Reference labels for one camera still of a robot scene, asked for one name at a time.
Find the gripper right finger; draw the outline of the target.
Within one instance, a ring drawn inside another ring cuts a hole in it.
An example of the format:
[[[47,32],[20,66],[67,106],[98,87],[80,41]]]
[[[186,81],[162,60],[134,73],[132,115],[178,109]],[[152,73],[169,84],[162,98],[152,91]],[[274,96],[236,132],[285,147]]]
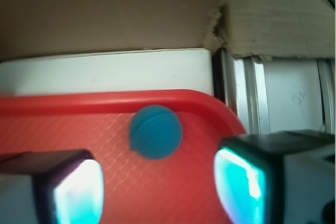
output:
[[[232,223],[335,223],[335,135],[226,137],[214,156],[214,181]]]

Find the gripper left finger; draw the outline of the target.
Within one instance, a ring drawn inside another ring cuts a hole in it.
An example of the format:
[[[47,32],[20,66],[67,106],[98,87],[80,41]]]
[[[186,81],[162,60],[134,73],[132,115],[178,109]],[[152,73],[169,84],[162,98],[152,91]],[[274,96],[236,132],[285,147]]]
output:
[[[99,223],[104,179],[85,149],[1,154],[1,223]]]

